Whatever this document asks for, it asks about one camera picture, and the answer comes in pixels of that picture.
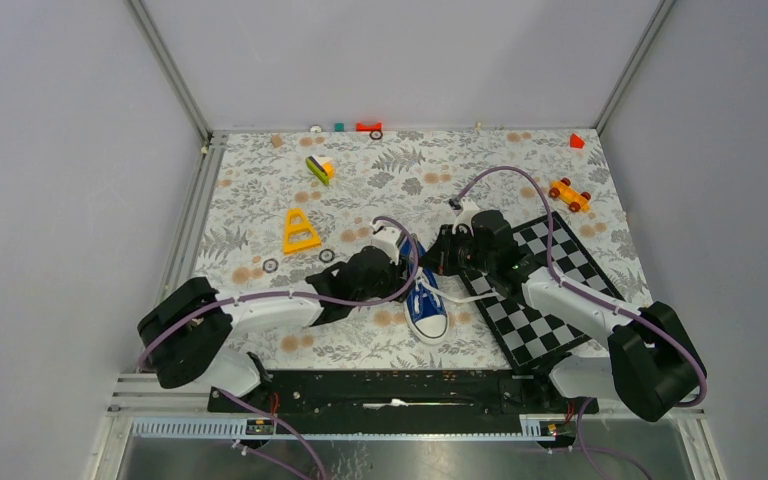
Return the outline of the white shoelace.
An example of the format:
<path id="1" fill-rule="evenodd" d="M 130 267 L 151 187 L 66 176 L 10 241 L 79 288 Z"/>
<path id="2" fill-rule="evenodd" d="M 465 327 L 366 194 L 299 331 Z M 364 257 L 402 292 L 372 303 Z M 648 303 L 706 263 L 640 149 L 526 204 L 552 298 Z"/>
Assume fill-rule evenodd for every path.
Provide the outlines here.
<path id="1" fill-rule="evenodd" d="M 497 297 L 496 293 L 457 297 L 441 290 L 434 275 L 421 268 L 415 276 L 413 287 L 405 301 L 408 315 L 412 320 L 443 316 L 446 314 L 445 303 L 467 304 Z"/>

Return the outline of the blue canvas sneaker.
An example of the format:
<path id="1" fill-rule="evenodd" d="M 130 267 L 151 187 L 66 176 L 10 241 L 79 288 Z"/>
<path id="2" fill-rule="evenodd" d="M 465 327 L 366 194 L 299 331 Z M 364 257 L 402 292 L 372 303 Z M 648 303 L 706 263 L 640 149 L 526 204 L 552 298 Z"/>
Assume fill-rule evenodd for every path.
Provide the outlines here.
<path id="1" fill-rule="evenodd" d="M 420 268 L 417 280 L 407 292 L 403 303 L 412 334 L 428 345 L 442 343 L 449 328 L 444 301 L 435 292 L 437 288 L 433 272 L 428 268 Z"/>

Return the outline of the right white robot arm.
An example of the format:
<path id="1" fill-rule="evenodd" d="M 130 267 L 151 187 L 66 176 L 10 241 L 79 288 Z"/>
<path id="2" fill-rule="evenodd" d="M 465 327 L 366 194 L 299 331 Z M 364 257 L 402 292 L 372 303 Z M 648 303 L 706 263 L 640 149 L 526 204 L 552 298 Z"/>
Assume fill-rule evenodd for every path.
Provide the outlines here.
<path id="1" fill-rule="evenodd" d="M 441 226 L 420 258 L 439 276 L 477 275 L 503 300 L 553 317 L 599 343 L 605 357 L 566 356 L 533 386 L 535 402 L 557 412 L 572 398 L 612 398 L 654 422 L 673 408 L 698 405 L 707 372 L 678 314 L 663 302 L 635 306 L 593 283 L 588 254 L 555 239 L 555 216 L 521 236 L 496 210 Z"/>

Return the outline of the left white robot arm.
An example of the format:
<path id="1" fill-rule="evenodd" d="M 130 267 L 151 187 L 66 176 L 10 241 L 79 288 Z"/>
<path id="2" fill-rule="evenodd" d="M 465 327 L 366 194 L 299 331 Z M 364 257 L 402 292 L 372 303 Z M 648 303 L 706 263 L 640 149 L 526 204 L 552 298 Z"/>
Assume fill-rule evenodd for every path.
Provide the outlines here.
<path id="1" fill-rule="evenodd" d="M 367 246 L 295 287 L 227 299 L 206 278 L 192 278 L 139 322 L 139 366 L 164 389 L 197 383 L 226 391 L 245 410 L 259 410 L 270 397 L 266 371 L 254 354 L 226 348 L 230 338 L 323 326 L 355 308 L 401 300 L 412 287 L 417 260 L 415 253 Z"/>

